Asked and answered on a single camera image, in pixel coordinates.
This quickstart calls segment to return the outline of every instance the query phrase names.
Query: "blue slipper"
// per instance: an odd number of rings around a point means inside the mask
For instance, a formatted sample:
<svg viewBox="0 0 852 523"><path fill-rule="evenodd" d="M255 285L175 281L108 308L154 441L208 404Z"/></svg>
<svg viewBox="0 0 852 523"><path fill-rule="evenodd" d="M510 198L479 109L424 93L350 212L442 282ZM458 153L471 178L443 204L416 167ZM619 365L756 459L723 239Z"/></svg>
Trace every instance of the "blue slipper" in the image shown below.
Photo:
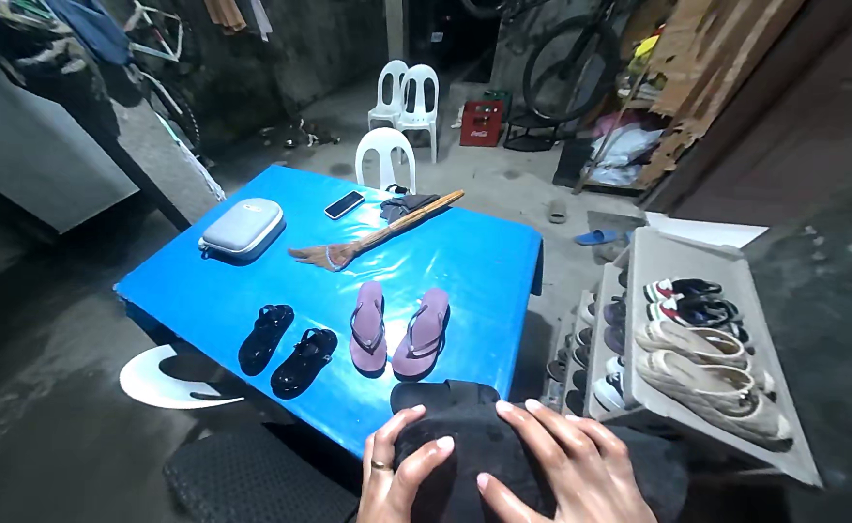
<svg viewBox="0 0 852 523"><path fill-rule="evenodd" d="M594 229L594 231L586 234L575 236L575 242L579 245L599 245L616 241L616 239L617 231L601 231L600 229Z"/></svg>

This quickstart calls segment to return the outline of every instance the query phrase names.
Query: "white chair backrest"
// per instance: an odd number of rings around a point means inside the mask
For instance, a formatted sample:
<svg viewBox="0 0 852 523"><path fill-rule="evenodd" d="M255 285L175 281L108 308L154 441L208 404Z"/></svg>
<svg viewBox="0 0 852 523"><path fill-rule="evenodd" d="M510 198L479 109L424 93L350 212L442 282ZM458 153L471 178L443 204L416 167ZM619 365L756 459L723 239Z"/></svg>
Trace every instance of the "white chair backrest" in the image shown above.
<svg viewBox="0 0 852 523"><path fill-rule="evenodd" d="M404 78L407 76L407 64L402 60L392 60L387 62L387 65L380 70L378 78L378 106L379 107L396 107L400 109L404 106L403 91L400 90ZM384 103L384 79L390 75L393 78L391 85L394 94L391 96L391 103Z"/></svg>
<svg viewBox="0 0 852 523"><path fill-rule="evenodd" d="M396 184L394 176L394 162L391 161L391 151L401 149L407 153L410 164L410 194L417 193L417 162L413 157L413 147L404 133L393 127L378 127L362 137L355 151L355 175L358 184L365 185L365 177L362 176L362 159L370 149L378 152L380 157L380 188L387 189L388 186Z"/></svg>
<svg viewBox="0 0 852 523"><path fill-rule="evenodd" d="M435 86L434 93L432 95L432 111L429 113L426 112L426 80L432 79L432 85ZM435 75L435 71L432 70L432 67L426 65L425 63L418 63L414 65L407 71L407 75L404 77L404 83L402 86L403 92L409 93L409 83L413 80L416 80L414 86L416 87L416 101L413 104L413 113L412 116L426 116L427 114L434 114L439 108L439 77ZM409 104L404 104L404 113L407 115L411 115L407 110Z"/></svg>
<svg viewBox="0 0 852 523"><path fill-rule="evenodd" d="M216 397L220 393L202 382L184 382L165 375L158 364L174 355L177 353L170 345L160 345L130 359L119 371L123 392L132 399L162 409L202 409L245 399L192 398L191 393Z"/></svg>

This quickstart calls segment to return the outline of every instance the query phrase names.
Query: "broom handle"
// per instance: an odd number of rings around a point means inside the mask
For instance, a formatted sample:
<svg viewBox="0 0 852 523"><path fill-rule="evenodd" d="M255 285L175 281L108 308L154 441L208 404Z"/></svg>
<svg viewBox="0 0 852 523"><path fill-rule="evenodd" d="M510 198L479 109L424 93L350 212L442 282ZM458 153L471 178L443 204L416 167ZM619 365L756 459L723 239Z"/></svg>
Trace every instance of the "broom handle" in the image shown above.
<svg viewBox="0 0 852 523"><path fill-rule="evenodd" d="M448 204L454 202L455 200L457 200L461 196L465 196L465 192L462 191L461 189L458 189L454 193L450 193L448 195L445 195L445 196L439 198L438 200L432 202L431 204L429 204L425 207L421 207L421 208L414 210L413 212L409 213L407 216L400 218L399 220L395 221L394 223L391 223L390 225L388 225L387 227L384 227L383 229L380 229L378 231L370 233L369 235L365 236L364 238L358 240L359 245L362 248L373 246L376 243L385 239L386 237L390 236L391 234L393 234L395 232L403 231L404 229L408 228L410 225L416 223L417 221L425 220L427 215L429 215L429 213L431 213L432 211L437 210L439 208L443 208L443 207L447 206Z"/></svg>

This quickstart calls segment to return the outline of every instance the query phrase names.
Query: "hand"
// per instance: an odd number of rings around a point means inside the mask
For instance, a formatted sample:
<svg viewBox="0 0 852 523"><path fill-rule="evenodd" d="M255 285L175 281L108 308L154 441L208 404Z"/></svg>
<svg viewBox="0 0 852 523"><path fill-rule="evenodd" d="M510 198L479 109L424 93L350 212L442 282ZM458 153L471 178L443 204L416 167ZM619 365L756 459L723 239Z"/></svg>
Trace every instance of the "hand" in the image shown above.
<svg viewBox="0 0 852 523"><path fill-rule="evenodd" d="M655 523L636 486L626 445L618 437L599 422L563 417L534 399L526 401L526 409L529 412L497 402L498 415L520 434L545 471L558 503L555 521ZM550 521L490 474L479 474L477 482L504 523Z"/></svg>
<svg viewBox="0 0 852 523"><path fill-rule="evenodd" d="M397 467L396 474L390 468L382 470L372 466L374 462L394 466L397 434L410 422L419 420L425 412L422 405L401 410L365 440L365 456L362 457L365 471L357 523L409 523L410 507L420 483L451 455L455 441L447 435L410 454Z"/></svg>

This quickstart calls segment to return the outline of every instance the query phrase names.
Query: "white plastic chair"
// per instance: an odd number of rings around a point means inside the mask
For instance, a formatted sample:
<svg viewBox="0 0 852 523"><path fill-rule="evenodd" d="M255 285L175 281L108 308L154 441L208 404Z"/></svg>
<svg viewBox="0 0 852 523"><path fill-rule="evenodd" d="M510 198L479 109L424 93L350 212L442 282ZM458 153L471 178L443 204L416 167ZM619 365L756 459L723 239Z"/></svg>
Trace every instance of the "white plastic chair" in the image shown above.
<svg viewBox="0 0 852 523"><path fill-rule="evenodd" d="M368 130L371 130L371 125L374 120L387 120L391 125L397 126L397 118L400 113L404 112L404 95L400 90L403 77L407 74L407 64L401 60L387 62L387 65L380 70L378 78L378 105L374 109L368 111ZM393 78L392 86L394 93L391 95L391 103L384 103L384 79L390 75Z"/></svg>
<svg viewBox="0 0 852 523"><path fill-rule="evenodd" d="M416 195L417 161L413 157L413 147L410 146L410 142L404 136L404 133L390 127L378 127L362 137L362 141L358 143L358 149L355 151L355 176L358 177L359 185L365 185L365 177L362 176L362 159L365 157L365 153L371 149L377 151L378 156L380 156L380 189L382 191L397 183L391 153L394 149L400 149L407 153L407 159L410 163L410 194Z"/></svg>
<svg viewBox="0 0 852 523"><path fill-rule="evenodd" d="M218 397L220 393L202 382L184 382L165 375L158 364L177 353L170 345L149 349L119 371L119 386L132 399L162 409L203 409L234 403L245 398L197 399L191 393Z"/></svg>
<svg viewBox="0 0 852 523"><path fill-rule="evenodd" d="M408 93L408 96L411 94L408 90L409 83L414 80L416 80L416 101L413 104L413 112L410 113L407 110L407 104L404 104L404 112L400 113L400 118L397 119L395 127L401 132L414 129L428 130L432 145L432 163L434 164L436 158L435 120L436 115L439 113L439 77L435 75L432 67L425 63L414 65L407 71L407 75L404 77L404 84L401 87L401 90ZM426 80L432 80L432 84L435 86L432 111L428 113L426 112L426 89L423 89Z"/></svg>

